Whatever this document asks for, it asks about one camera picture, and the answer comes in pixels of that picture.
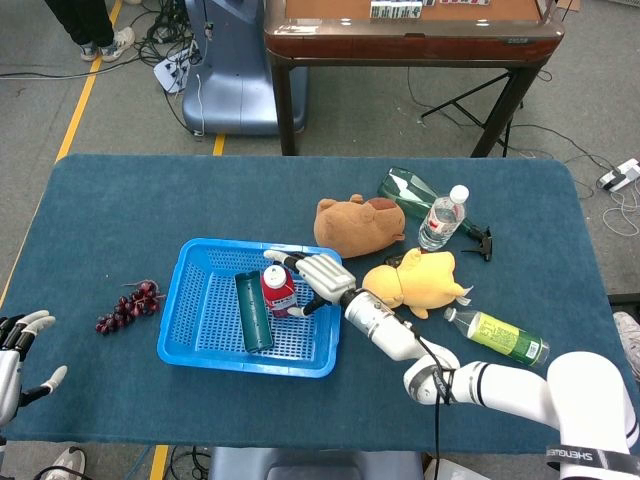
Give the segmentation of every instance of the tripod stand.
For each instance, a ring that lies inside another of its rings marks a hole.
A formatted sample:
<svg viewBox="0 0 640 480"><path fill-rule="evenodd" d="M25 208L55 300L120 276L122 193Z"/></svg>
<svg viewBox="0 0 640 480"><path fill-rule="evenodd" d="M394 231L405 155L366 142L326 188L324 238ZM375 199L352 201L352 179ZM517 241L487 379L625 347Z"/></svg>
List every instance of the tripod stand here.
<svg viewBox="0 0 640 480"><path fill-rule="evenodd" d="M476 92L479 92L480 90L483 90L491 85L493 85L494 83L499 82L500 80L503 80L507 78L507 83L505 85L505 87L503 88L502 92L500 93L500 97L498 98L498 101L495 103L493 110L495 110L496 105L500 104L500 101L502 99L502 97L505 95L505 92L508 90L509 84L513 81L514 79L514 73L511 70L507 70L505 73L503 73L502 75L498 75L497 77L489 80L488 82L483 83L482 85L478 85L475 88L472 88L471 90L468 90L467 92L463 93L462 95L458 95L455 98L452 98L451 100L448 100L447 102L438 105L437 107L432 108L431 110L428 110L426 112L424 112L422 115L420 115L420 120L424 120L425 117L431 115L432 113L436 113L439 112L440 110L442 110L445 107L448 107L449 105L453 105L454 107L456 107L460 112L462 112L467 118L469 118L473 123L475 123L477 126L479 126L480 128L485 128L487 126L486 122L481 122L478 117L476 117L474 114L472 114L469 110L467 110L466 108L464 108L462 105L460 105L458 103L458 101L462 100L463 98L467 98L470 95L473 95ZM524 102L520 102L520 108L524 108ZM487 118L491 118L491 115L493 114L493 110L491 111L491 113L489 114L489 116ZM509 122L507 123L507 126L505 128L505 135L504 135L504 140L498 138L497 143L502 146L502 156L506 157L507 156L507 151L509 150L509 135L511 133L511 122L512 122L513 118L511 118L509 120Z"/></svg>

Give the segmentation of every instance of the black strap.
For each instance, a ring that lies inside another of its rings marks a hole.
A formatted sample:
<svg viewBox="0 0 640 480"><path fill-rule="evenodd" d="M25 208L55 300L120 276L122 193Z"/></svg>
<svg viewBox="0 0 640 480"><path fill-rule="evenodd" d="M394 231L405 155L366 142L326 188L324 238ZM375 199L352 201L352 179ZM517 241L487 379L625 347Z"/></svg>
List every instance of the black strap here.
<svg viewBox="0 0 640 480"><path fill-rule="evenodd" d="M547 465L560 470L561 463L640 475L640 458L628 453L612 452L599 448L573 447L571 445L551 445L547 447Z"/></svg>

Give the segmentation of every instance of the yellow plush toy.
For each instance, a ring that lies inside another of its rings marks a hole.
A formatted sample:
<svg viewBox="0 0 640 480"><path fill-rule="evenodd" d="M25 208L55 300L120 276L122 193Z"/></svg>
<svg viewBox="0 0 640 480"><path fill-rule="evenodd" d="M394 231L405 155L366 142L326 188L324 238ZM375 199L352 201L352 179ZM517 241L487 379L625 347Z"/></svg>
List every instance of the yellow plush toy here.
<svg viewBox="0 0 640 480"><path fill-rule="evenodd" d="M463 288L453 279L456 261L450 252L421 253L409 250L398 268L381 265L369 271L362 287L377 295L391 308L403 303L418 318L429 316L427 309L438 308L456 300L468 305L465 298L471 288Z"/></svg>

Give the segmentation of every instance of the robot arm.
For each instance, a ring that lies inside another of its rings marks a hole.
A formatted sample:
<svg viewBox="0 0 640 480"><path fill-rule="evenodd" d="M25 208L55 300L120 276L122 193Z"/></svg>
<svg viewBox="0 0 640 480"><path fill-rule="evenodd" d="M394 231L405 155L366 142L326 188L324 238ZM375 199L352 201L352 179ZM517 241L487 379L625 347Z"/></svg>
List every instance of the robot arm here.
<svg viewBox="0 0 640 480"><path fill-rule="evenodd" d="M27 353L38 334L55 320L46 310L0 319L0 427L13 420L18 408L53 393L64 379L67 367L61 366L39 387L21 391L22 365Z"/></svg>
<svg viewBox="0 0 640 480"><path fill-rule="evenodd" d="M620 373L605 358L587 352L562 355L549 367L548 381L484 362L459 368L449 350L424 340L375 295L356 290L353 275L328 255L266 251L265 257L300 273L324 303L340 304L345 318L390 358L418 359L404 375L415 401L475 403L560 430L563 444L548 449L547 456L560 463L562 479L623 480L640 474L640 461L628 449L638 439L636 415ZM309 312L305 307L301 313ZM594 378L606 378L610 388L594 388ZM591 421L594 416L598 421Z"/></svg>

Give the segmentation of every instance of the bottle label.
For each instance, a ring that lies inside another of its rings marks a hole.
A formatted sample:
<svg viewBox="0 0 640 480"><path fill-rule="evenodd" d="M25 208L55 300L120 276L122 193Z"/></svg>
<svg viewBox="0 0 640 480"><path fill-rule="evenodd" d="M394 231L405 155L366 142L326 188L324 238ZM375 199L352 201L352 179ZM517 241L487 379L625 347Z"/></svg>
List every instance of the bottle label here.
<svg viewBox="0 0 640 480"><path fill-rule="evenodd" d="M433 233L439 233L440 235L452 235L458 228L457 223L444 223L438 220L436 216L436 209L429 210L429 218L427 219L429 228Z"/></svg>
<svg viewBox="0 0 640 480"><path fill-rule="evenodd" d="M542 349L540 337L486 313L480 313L478 325L471 340L527 365L535 363Z"/></svg>

